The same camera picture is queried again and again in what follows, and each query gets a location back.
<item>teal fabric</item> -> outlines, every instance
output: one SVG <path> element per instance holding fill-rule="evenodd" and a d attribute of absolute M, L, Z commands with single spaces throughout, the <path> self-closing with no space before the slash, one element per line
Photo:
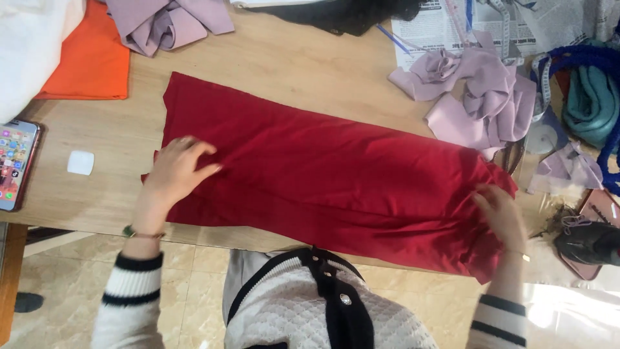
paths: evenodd
<path fill-rule="evenodd" d="M 595 40 L 590 45 L 605 46 Z M 594 66 L 579 66 L 571 72 L 562 118 L 573 134 L 600 150 L 619 112 L 620 93 L 611 77 Z"/>

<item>lavender fabric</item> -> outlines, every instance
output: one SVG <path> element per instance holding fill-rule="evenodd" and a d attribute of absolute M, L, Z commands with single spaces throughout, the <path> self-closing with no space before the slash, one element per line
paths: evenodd
<path fill-rule="evenodd" d="M 214 34 L 232 32 L 223 0 L 106 0 L 123 44 L 147 57 Z"/>
<path fill-rule="evenodd" d="M 444 49 L 430 51 L 388 79 L 415 101 L 444 94 L 426 120 L 437 139 L 480 150 L 490 160 L 506 142 L 525 136 L 534 112 L 536 84 L 505 66 L 487 32 L 476 32 L 482 47 L 465 48 L 460 56 Z M 465 79 L 463 102 L 449 93 Z"/>
<path fill-rule="evenodd" d="M 581 150 L 579 142 L 569 142 L 538 164 L 527 192 L 560 194 L 570 186 L 603 189 L 602 181 L 603 173 L 596 160 Z"/>

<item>pearl button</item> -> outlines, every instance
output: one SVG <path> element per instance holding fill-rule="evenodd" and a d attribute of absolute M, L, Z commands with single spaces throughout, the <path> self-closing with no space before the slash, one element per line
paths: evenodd
<path fill-rule="evenodd" d="M 347 295 L 346 295 L 346 294 L 344 294 L 344 293 L 341 293 L 341 294 L 340 294 L 340 301 L 341 301 L 342 303 L 344 303 L 346 306 L 350 306 L 350 305 L 351 305 L 351 303 L 352 303 L 352 302 L 351 302 L 351 299 L 349 298 L 349 296 L 347 296 Z"/>

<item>woman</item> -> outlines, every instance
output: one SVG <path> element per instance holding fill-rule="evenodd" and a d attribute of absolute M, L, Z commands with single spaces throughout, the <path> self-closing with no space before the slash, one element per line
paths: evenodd
<path fill-rule="evenodd" d="M 215 147 L 177 138 L 159 152 L 136 203 L 133 235 L 119 253 L 95 321 L 92 348 L 163 348 L 157 332 L 163 255 L 170 208 L 218 164 L 196 170 Z M 472 199 L 504 244 L 497 272 L 480 297 L 467 348 L 526 346 L 521 305 L 526 233 L 518 206 L 496 186 Z M 232 250 L 224 284 L 226 348 L 436 348 L 405 307 L 371 292 L 347 261 L 324 250 L 258 253 Z"/>

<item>bracelet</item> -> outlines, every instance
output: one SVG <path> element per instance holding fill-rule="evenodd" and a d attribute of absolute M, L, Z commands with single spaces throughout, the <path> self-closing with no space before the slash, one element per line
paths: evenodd
<path fill-rule="evenodd" d="M 513 251 L 513 250 L 504 250 L 503 252 L 504 252 L 504 253 L 506 253 L 506 252 L 518 253 L 518 254 L 520 254 L 520 255 L 521 255 L 521 257 L 523 258 L 523 260 L 524 260 L 524 261 L 529 262 L 529 256 L 528 256 L 528 255 L 526 255 L 526 254 L 525 254 L 525 253 L 523 253 L 523 252 Z"/>
<path fill-rule="evenodd" d="M 157 233 L 155 235 L 151 235 L 151 234 L 142 234 L 142 233 L 137 233 L 135 230 L 133 230 L 133 227 L 131 227 L 130 225 L 127 225 L 124 229 L 123 229 L 123 235 L 130 238 L 130 237 L 143 237 L 143 238 L 156 238 L 156 239 L 161 239 L 162 237 L 166 236 L 166 233 L 161 232 L 161 233 Z"/>

